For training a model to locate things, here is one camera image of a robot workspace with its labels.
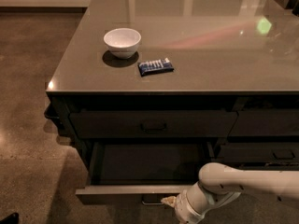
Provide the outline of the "white and tan gripper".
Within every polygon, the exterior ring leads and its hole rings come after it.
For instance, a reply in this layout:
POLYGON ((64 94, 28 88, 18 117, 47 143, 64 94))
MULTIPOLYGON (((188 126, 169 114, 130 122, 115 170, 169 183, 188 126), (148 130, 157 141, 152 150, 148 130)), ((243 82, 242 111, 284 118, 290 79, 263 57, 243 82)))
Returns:
POLYGON ((161 203, 172 208, 180 224, 198 224, 210 208, 211 195, 201 189, 185 189, 177 197, 163 197, 161 203))

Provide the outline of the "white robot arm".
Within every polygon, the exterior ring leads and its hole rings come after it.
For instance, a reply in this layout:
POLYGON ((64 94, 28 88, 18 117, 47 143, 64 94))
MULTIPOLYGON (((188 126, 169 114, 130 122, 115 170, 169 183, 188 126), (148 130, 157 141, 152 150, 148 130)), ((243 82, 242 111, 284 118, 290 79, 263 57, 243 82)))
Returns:
POLYGON ((178 196, 161 199, 171 206, 180 224, 198 224, 208 211, 237 199, 241 193, 269 202, 299 206, 297 171, 240 170, 221 163, 205 164, 198 181, 178 196))

